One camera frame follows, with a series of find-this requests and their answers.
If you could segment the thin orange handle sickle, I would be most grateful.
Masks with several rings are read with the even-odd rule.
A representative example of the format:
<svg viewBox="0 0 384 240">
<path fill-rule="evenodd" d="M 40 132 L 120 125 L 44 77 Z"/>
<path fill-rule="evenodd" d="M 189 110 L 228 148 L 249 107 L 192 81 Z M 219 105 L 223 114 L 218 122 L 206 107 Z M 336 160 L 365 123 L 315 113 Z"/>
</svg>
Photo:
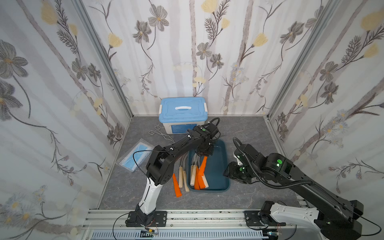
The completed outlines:
<svg viewBox="0 0 384 240">
<path fill-rule="evenodd" d="M 195 187 L 196 190 L 202 190 L 206 188 L 204 180 L 202 176 L 200 176 L 199 174 L 196 175 L 196 181 L 197 181 L 197 186 Z"/>
</svg>

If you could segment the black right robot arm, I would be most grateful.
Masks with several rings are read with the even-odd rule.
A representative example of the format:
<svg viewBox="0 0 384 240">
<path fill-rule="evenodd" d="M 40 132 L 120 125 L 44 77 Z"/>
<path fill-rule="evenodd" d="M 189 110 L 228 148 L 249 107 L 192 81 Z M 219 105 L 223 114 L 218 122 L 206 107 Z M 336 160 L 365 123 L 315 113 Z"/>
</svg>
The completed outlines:
<svg viewBox="0 0 384 240">
<path fill-rule="evenodd" d="M 259 183 L 275 190 L 289 189 L 312 206 L 298 208 L 266 201 L 259 211 L 264 224 L 290 223 L 320 232 L 329 240 L 357 240 L 362 236 L 358 222 L 364 206 L 357 200 L 348 201 L 316 183 L 292 161 L 281 154 L 265 157 L 249 144 L 237 147 L 223 175 L 242 184 Z"/>
</svg>

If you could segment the wooden handle sickle group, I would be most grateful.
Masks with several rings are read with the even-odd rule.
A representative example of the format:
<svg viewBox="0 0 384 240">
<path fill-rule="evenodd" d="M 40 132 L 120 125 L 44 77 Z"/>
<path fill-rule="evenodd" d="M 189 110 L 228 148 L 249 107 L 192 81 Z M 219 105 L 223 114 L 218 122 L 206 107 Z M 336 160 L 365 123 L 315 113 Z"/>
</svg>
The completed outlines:
<svg viewBox="0 0 384 240">
<path fill-rule="evenodd" d="M 194 165 L 195 165 L 195 159 L 196 159 L 196 154 L 193 155 L 192 157 L 192 161 L 191 161 L 191 177 L 190 177 L 190 181 L 192 181 L 192 176 L 193 176 L 193 170 L 194 170 Z"/>
</svg>

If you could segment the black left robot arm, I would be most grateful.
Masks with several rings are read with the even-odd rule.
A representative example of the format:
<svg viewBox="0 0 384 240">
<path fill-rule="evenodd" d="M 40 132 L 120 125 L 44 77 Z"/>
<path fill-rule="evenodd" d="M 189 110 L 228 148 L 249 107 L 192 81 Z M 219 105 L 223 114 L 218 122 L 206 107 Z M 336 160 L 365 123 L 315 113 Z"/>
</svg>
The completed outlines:
<svg viewBox="0 0 384 240">
<path fill-rule="evenodd" d="M 137 204 L 135 217 L 127 222 L 149 225 L 155 218 L 156 203 L 163 185 L 173 176 L 175 163 L 181 156 L 195 150 L 200 156 L 210 156 L 219 137 L 220 118 L 214 118 L 203 125 L 188 130 L 187 136 L 169 146 L 157 145 L 151 150 L 146 165 L 146 188 L 141 201 Z"/>
</svg>

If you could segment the orange handle sickle group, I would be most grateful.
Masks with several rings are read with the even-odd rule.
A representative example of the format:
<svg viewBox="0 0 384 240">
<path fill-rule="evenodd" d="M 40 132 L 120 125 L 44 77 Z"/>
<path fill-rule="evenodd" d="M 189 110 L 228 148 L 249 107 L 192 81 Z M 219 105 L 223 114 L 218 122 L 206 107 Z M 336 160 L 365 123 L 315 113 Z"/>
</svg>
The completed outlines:
<svg viewBox="0 0 384 240">
<path fill-rule="evenodd" d="M 199 180 L 198 177 L 195 177 L 195 185 L 194 185 L 195 190 L 200 190 L 200 185 L 199 185 Z"/>
</svg>

